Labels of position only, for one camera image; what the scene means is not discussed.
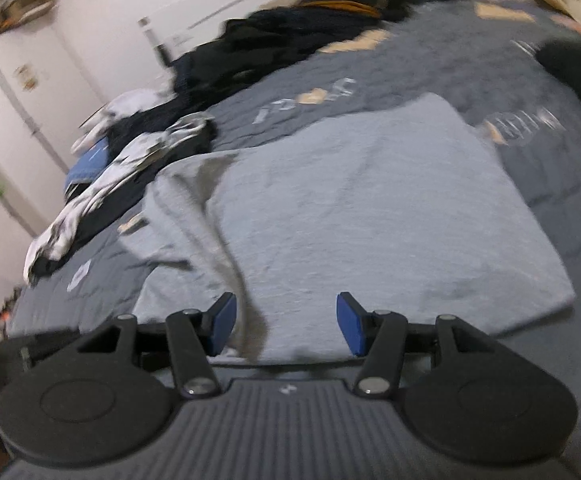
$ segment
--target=gray bedsheet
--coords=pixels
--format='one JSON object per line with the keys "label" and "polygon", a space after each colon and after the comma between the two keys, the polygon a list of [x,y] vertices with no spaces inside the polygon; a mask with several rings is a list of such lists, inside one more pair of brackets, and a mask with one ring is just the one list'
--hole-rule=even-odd
{"label": "gray bedsheet", "polygon": [[[505,341],[554,373],[581,400],[581,103],[574,92],[513,43],[539,44],[555,35],[570,34],[552,23],[546,12],[537,9],[534,14],[535,23],[482,20],[475,15],[472,2],[429,4],[419,7],[413,18],[387,25],[391,37],[374,50],[315,54],[210,111],[219,128],[216,150],[257,146],[323,117],[391,108],[424,92],[444,97],[473,125],[496,121],[507,112],[525,112],[535,118],[551,113],[560,127],[544,125],[532,138],[524,139],[525,145],[502,146],[500,154],[564,259],[578,299],[571,315],[522,330]],[[100,236],[114,238],[110,232]],[[110,241],[106,247],[118,246]],[[33,332],[62,321],[91,328],[95,319],[106,317],[111,310],[127,310],[148,270],[139,272],[133,265],[127,272],[113,270],[120,267],[116,258],[125,257],[117,249],[110,250],[110,256],[101,259],[106,259],[113,274],[103,272],[100,277],[90,272],[90,280],[110,280],[114,275],[120,283],[122,276],[132,282],[129,288],[116,286],[115,297],[102,281],[108,300],[100,304],[106,304],[108,312],[93,316],[91,310],[103,308],[90,303],[100,301],[96,294],[88,296],[89,302],[68,300],[66,284],[84,263],[73,258],[69,269],[48,280],[47,288],[39,285],[26,291],[12,328]],[[123,308],[120,298],[125,300]]]}

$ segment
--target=ribbed gray panel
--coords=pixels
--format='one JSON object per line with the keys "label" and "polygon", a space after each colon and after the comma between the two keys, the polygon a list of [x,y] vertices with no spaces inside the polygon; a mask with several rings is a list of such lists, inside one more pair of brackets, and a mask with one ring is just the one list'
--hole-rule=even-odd
{"label": "ribbed gray panel", "polygon": [[166,432],[119,462],[88,470],[14,463],[13,480],[574,480],[559,462],[496,470],[420,443],[388,402],[340,381],[235,381],[221,397],[186,404]]}

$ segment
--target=white print on bedsheet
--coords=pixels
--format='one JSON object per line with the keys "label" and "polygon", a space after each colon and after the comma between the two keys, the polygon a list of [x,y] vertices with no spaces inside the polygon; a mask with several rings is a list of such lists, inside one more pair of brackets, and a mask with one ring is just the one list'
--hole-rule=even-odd
{"label": "white print on bedsheet", "polygon": [[346,85],[354,83],[357,83],[355,79],[344,77],[343,79],[335,81],[330,91],[324,90],[323,88],[314,88],[310,92],[299,94],[293,99],[273,101],[269,105],[259,109],[259,113],[254,118],[253,124],[263,123],[269,115],[283,112],[284,110],[292,110],[297,105],[320,105],[324,101],[335,101],[340,97],[350,97],[355,91],[347,89]]}
{"label": "white print on bedsheet", "polygon": [[77,269],[77,272],[73,275],[73,279],[70,280],[66,288],[66,292],[72,292],[77,285],[86,277],[88,274],[88,270],[90,270],[90,260],[84,263]]}
{"label": "white print on bedsheet", "polygon": [[545,127],[564,130],[557,117],[546,108],[538,108],[534,114],[523,110],[496,113],[482,123],[493,142],[504,146],[525,146]]}

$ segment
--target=silver screw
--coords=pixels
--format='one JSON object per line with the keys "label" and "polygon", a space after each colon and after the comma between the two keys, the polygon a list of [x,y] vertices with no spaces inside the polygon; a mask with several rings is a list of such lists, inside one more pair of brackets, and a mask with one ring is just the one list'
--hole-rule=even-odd
{"label": "silver screw", "polygon": [[184,384],[186,393],[194,396],[211,394],[216,388],[215,382],[208,377],[196,377]]}
{"label": "silver screw", "polygon": [[391,383],[383,377],[366,377],[357,383],[357,387],[367,395],[379,395],[386,393]]}

